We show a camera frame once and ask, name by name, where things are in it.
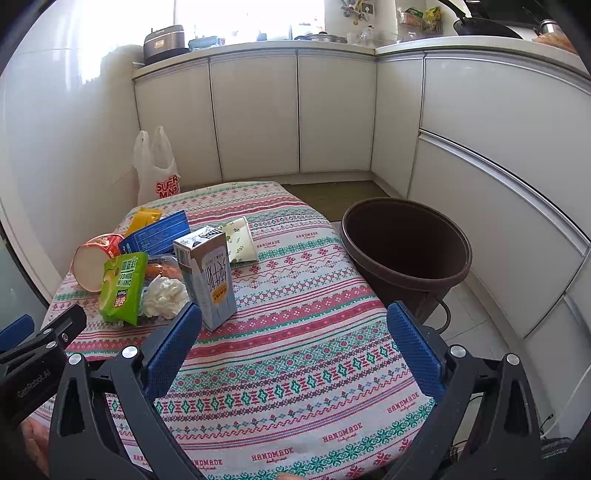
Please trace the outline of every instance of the green snack bag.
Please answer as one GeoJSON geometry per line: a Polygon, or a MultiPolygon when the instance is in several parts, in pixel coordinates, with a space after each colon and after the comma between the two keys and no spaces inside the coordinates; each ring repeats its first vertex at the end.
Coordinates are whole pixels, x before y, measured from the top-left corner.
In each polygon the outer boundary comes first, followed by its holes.
{"type": "Polygon", "coordinates": [[[106,322],[138,324],[139,300],[148,264],[146,252],[119,255],[105,262],[99,312],[106,322]]]}

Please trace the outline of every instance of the patterned tablecloth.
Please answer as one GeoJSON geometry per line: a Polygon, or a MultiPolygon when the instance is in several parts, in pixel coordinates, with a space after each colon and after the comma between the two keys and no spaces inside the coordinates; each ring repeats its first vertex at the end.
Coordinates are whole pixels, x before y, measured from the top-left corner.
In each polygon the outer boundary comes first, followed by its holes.
{"type": "MultiPolygon", "coordinates": [[[[246,216],[258,263],[234,267],[238,312],[203,330],[168,395],[155,407],[211,480],[354,478],[408,446],[434,405],[388,334],[385,310],[321,214],[273,182],[231,183],[149,204],[185,210],[194,229],[246,216]]],[[[116,232],[125,232],[135,210],[116,232]]],[[[140,344],[165,320],[103,322],[98,297],[71,274],[46,322],[73,303],[86,330],[70,350],[87,358],[140,344]]],[[[130,457],[147,466],[116,397],[115,424],[130,457]]],[[[36,413],[48,423],[52,402],[36,413]]]]}

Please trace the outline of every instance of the blue container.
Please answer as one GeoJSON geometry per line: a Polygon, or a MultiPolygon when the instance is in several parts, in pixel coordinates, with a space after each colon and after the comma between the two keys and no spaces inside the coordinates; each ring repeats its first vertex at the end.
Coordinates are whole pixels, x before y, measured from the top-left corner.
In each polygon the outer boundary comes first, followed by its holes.
{"type": "Polygon", "coordinates": [[[119,243],[121,254],[146,252],[160,255],[173,251],[173,240],[191,232],[184,210],[137,230],[119,243]]]}

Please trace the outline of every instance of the trash bin rim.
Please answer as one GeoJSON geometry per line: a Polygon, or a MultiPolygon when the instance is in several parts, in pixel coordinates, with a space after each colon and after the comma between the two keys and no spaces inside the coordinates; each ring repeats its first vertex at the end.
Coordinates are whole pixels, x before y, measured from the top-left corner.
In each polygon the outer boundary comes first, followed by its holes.
{"type": "Polygon", "coordinates": [[[466,278],[468,272],[470,271],[470,266],[472,265],[472,247],[470,246],[470,242],[468,241],[466,235],[462,230],[447,216],[443,215],[441,212],[419,202],[414,202],[412,200],[406,199],[397,199],[393,197],[374,197],[370,199],[361,200],[357,203],[354,203],[350,206],[345,214],[343,215],[343,220],[341,222],[341,239],[343,244],[345,245],[345,250],[347,253],[353,258],[355,262],[357,262],[361,267],[369,271],[372,275],[380,278],[383,281],[392,283],[394,285],[409,288],[411,290],[420,290],[420,291],[437,291],[437,290],[446,290],[449,289],[466,278]],[[404,204],[419,210],[423,210],[440,220],[446,223],[450,228],[452,228],[457,234],[458,237],[462,240],[464,244],[464,248],[466,249],[466,263],[464,267],[455,275],[451,277],[444,277],[444,278],[419,278],[413,277],[411,275],[406,275],[404,273],[392,270],[375,260],[371,257],[367,256],[364,252],[362,252],[357,245],[351,240],[347,229],[345,228],[348,217],[351,213],[361,207],[365,206],[367,203],[399,203],[404,204]]]}

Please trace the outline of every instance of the yellow package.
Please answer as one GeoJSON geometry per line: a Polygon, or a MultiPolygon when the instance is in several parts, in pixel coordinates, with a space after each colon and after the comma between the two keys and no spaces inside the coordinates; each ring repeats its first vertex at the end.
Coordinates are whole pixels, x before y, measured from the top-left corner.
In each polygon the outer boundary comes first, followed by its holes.
{"type": "Polygon", "coordinates": [[[131,220],[131,225],[125,232],[125,236],[128,236],[134,233],[135,231],[140,230],[141,228],[144,228],[145,226],[148,226],[154,222],[157,222],[158,220],[160,220],[161,216],[162,210],[159,210],[157,208],[140,207],[139,211],[136,212],[136,214],[134,215],[133,220],[131,220]]]}

